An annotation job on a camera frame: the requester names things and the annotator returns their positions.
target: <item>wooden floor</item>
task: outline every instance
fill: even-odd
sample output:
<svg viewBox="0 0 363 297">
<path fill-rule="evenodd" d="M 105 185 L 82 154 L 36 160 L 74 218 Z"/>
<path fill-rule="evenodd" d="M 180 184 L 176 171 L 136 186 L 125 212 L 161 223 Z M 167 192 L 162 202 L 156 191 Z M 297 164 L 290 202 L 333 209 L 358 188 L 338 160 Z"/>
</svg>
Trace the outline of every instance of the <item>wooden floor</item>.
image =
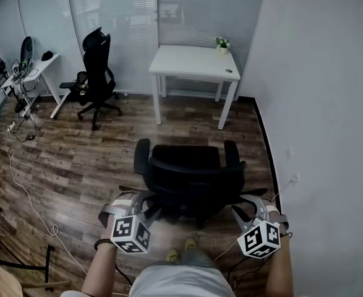
<svg viewBox="0 0 363 297">
<path fill-rule="evenodd" d="M 93 243 L 103 231 L 97 215 L 103 204 L 111 202 L 119 193 L 119 186 L 145 189 L 143 179 L 133 171 L 133 157 L 139 139 L 148 137 L 153 144 L 212 145 L 223 152 L 224 140 L 237 143 L 241 160 L 247 162 L 244 190 L 266 187 L 267 197 L 273 197 L 273 184 L 262 133 L 252 104 L 233 103 L 224 130 L 217 130 L 223 101 L 187 97 L 168 97 L 162 101 L 163 124 L 155 124 L 152 98 L 122 96 L 115 103 L 123 110 L 103 109 L 99 114 L 99 131 L 91 131 L 93 113 L 79 121 L 78 103 L 65 103 L 57 119 L 49 116 L 55 103 L 38 101 L 35 140 L 19 143 L 12 136 L 8 146 L 15 150 L 12 158 L 15 179 L 31 193 L 35 209 L 48 226 L 56 223 L 59 237 L 73 256 L 88 270 L 95 255 Z M 71 289 L 79 290 L 84 273 L 67 255 L 61 243 L 51 237 L 34 214 L 26 193 L 15 185 L 5 149 L 4 128 L 17 119 L 15 101 L 7 101 L 0 109 L 0 231 L 3 241 L 26 264 L 44 265 L 46 246 L 56 248 L 51 257 L 50 277 L 54 281 L 72 280 Z M 24 139 L 33 134 L 33 123 L 25 121 L 17 135 Z M 163 260 L 169 248 L 181 249 L 188 236 L 195 237 L 200 247 L 212 258 L 221 254 L 240 235 L 240 229 L 225 208 L 214 216 L 202 230 L 194 222 L 182 221 L 169 225 L 164 221 L 152 226 L 153 247 L 149 254 L 127 256 L 118 253 L 117 264 L 132 281 L 141 270 L 156 260 Z M 0 256 L 15 261 L 5 252 Z M 226 274 L 230 265 L 242 258 L 235 245 L 218 260 Z M 248 270 L 255 270 L 262 262 L 248 260 L 236 272 L 238 278 Z M 42 272 L 11 270 L 23 281 L 43 281 Z M 246 276 L 236 291 L 237 296 L 263 296 L 268 267 Z M 116 274 L 114 292 L 128 293 L 130 286 Z M 26 290 L 27 296 L 59 296 L 44 289 Z"/>
</svg>

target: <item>white table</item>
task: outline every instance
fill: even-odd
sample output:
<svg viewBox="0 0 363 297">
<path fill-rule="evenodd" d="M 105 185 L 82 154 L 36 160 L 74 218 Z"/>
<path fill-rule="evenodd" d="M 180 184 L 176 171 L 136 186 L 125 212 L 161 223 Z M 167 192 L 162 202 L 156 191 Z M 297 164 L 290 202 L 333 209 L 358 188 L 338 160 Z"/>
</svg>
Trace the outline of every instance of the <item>white table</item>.
<svg viewBox="0 0 363 297">
<path fill-rule="evenodd" d="M 57 58 L 59 57 L 59 54 L 54 54 L 52 58 L 50 58 L 47 61 L 41 61 L 40 59 L 34 61 L 34 67 L 33 69 L 26 75 L 26 77 L 23 79 L 23 82 L 31 82 L 31 81 L 38 81 L 39 77 L 43 79 L 44 86 L 46 88 L 46 92 L 49 94 L 47 87 L 49 88 L 52 96 L 54 97 L 56 103 L 58 104 L 57 107 L 54 109 L 54 111 L 51 114 L 51 118 L 54 118 L 56 113 L 58 113 L 60 107 L 65 102 L 67 95 L 63 96 L 62 99 L 60 99 L 58 95 L 58 91 L 56 90 L 56 87 L 53 85 L 52 81 L 45 76 L 45 69 L 49 67 Z M 6 89 L 7 87 L 13 86 L 12 76 L 10 76 L 1 86 L 1 88 Z M 25 111 L 23 112 L 22 116 L 25 116 L 26 112 L 30 107 L 33 105 L 34 101 L 39 97 L 40 95 L 35 96 L 32 100 L 30 100 L 30 103 L 28 103 L 27 107 L 25 108 Z"/>
<path fill-rule="evenodd" d="M 216 101 L 220 99 L 223 83 L 231 82 L 218 123 L 219 130 L 224 128 L 237 83 L 241 79 L 231 53 L 221 54 L 215 48 L 162 45 L 151 63 L 149 72 L 152 75 L 151 87 L 157 124 L 161 124 L 158 86 L 162 96 L 166 97 L 165 76 L 219 82 Z"/>
</svg>

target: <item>office chair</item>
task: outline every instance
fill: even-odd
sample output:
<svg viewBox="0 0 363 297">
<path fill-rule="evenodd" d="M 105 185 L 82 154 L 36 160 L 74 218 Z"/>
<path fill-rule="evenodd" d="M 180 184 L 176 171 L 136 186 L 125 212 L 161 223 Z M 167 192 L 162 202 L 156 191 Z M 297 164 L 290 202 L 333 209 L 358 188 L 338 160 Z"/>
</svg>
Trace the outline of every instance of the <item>office chair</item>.
<svg viewBox="0 0 363 297">
<path fill-rule="evenodd" d="M 92 102 L 91 105 L 79 111 L 77 116 L 80 120 L 83 120 L 82 114 L 94 109 L 93 131 L 98 129 L 96 120 L 100 108 L 117 110 L 118 115 L 122 116 L 121 109 L 105 102 L 112 96 L 119 99 L 117 94 L 113 93 L 116 83 L 113 72 L 107 66 L 110 41 L 110 35 L 104 35 L 101 32 L 101 27 L 89 33 L 82 42 L 82 48 L 85 51 L 83 63 L 87 71 L 79 72 L 76 82 L 67 82 L 60 86 L 61 88 L 70 89 L 72 92 L 69 95 L 71 101 L 79 101 L 81 105 Z M 106 80 L 106 72 L 110 78 L 109 82 Z M 88 86 L 84 87 L 86 79 L 88 80 Z"/>
<path fill-rule="evenodd" d="M 211 146 L 156 145 L 150 154 L 150 140 L 141 139 L 134 155 L 134 171 L 143 175 L 149 191 L 140 192 L 138 207 L 162 209 L 161 216 L 177 221 L 195 218 L 202 228 L 206 220 L 226 205 L 245 202 L 240 195 L 262 195 L 266 188 L 242 192 L 246 163 L 240 161 L 233 141 L 224 142 L 226 166 Z"/>
</svg>

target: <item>yellow shoe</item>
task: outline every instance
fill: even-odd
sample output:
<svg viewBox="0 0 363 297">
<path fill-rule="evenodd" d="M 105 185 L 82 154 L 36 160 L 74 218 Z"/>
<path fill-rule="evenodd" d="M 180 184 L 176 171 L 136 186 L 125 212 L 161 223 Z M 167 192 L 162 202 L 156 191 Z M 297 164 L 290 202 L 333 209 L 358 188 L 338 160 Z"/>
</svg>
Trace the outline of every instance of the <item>yellow shoe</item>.
<svg viewBox="0 0 363 297">
<path fill-rule="evenodd" d="M 180 262 L 180 256 L 175 249 L 170 249 L 166 255 L 166 260 L 168 262 L 178 263 Z"/>
<path fill-rule="evenodd" d="M 187 238 L 184 244 L 184 250 L 196 249 L 198 247 L 194 238 Z"/>
</svg>

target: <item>potted plant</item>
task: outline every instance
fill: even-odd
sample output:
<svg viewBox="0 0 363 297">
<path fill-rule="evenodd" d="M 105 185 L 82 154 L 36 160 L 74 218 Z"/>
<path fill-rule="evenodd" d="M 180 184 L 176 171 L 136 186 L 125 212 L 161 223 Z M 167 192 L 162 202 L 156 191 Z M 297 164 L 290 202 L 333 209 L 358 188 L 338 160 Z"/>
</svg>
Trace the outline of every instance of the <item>potted plant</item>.
<svg viewBox="0 0 363 297">
<path fill-rule="evenodd" d="M 217 42 L 217 51 L 220 51 L 222 54 L 227 54 L 228 49 L 231 47 L 231 44 L 227 38 L 216 37 Z"/>
</svg>

